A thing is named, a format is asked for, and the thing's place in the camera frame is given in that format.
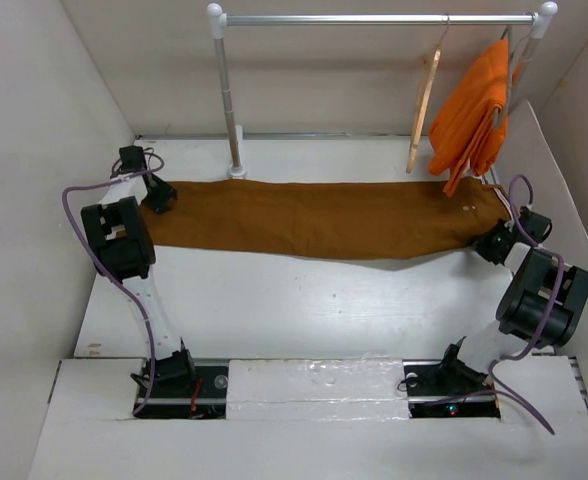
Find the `brown trousers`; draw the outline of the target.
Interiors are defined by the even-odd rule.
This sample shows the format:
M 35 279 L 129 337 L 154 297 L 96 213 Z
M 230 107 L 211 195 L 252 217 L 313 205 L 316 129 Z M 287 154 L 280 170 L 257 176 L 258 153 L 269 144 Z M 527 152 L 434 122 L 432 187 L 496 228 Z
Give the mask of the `brown trousers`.
M 506 221 L 495 191 L 440 182 L 177 182 L 168 212 L 142 214 L 157 246 L 330 260 L 407 260 L 462 249 Z

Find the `wooden hanger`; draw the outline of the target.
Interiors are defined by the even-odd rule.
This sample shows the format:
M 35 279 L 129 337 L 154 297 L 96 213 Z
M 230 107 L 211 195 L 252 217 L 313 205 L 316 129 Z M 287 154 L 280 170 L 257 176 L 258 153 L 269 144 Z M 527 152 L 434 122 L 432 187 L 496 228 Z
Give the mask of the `wooden hanger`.
M 413 126 L 410 135 L 410 145 L 406 163 L 406 172 L 411 174 L 415 168 L 418 149 L 425 124 L 427 109 L 430 102 L 431 92 L 434 85 L 436 73 L 440 63 L 443 50 L 444 37 L 450 28 L 450 16 L 446 16 L 445 30 L 437 41 L 432 51 L 424 57 L 423 71 L 416 96 Z

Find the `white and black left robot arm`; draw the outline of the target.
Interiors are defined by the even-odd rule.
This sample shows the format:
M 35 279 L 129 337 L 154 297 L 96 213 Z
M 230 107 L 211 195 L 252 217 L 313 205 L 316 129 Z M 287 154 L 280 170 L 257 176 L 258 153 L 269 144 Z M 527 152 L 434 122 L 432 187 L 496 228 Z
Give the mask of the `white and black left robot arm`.
M 158 156 L 149 149 L 126 146 L 112 169 L 107 193 L 81 209 L 85 241 L 101 275 L 126 296 L 150 349 L 140 374 L 141 387 L 186 396 L 196 387 L 197 373 L 183 339 L 170 328 L 153 277 L 156 252 L 143 214 L 161 215 L 177 200 L 176 189 L 149 165 Z

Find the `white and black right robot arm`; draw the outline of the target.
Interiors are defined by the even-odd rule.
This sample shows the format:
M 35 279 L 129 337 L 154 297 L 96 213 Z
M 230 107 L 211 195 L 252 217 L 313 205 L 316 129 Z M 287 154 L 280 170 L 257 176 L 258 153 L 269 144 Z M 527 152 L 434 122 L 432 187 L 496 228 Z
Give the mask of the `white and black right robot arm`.
M 588 271 L 560 264 L 529 243 L 547 239 L 553 227 L 549 218 L 522 207 L 518 220 L 519 226 L 498 221 L 471 244 L 481 258 L 506 267 L 513 277 L 495 320 L 446 349 L 436 381 L 447 393 L 484 382 L 492 361 L 518 355 L 528 344 L 536 349 L 563 346 L 577 329 L 588 300 Z

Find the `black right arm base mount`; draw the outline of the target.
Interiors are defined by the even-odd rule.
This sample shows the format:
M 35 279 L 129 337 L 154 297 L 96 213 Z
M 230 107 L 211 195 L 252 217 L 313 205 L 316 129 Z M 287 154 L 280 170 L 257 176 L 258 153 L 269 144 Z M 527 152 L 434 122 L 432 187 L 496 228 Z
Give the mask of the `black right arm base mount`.
M 499 419 L 498 401 L 485 379 L 451 351 L 441 360 L 404 360 L 397 390 L 406 394 L 412 419 Z

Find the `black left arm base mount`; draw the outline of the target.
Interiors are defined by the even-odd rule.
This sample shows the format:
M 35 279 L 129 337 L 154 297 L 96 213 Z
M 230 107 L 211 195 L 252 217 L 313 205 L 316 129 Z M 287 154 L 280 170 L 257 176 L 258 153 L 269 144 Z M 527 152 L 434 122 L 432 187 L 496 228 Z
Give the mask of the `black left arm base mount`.
M 229 362 L 196 360 L 188 370 L 180 360 L 156 362 L 155 379 L 147 402 L 149 365 L 132 373 L 137 385 L 133 416 L 148 420 L 218 420 L 226 415 Z

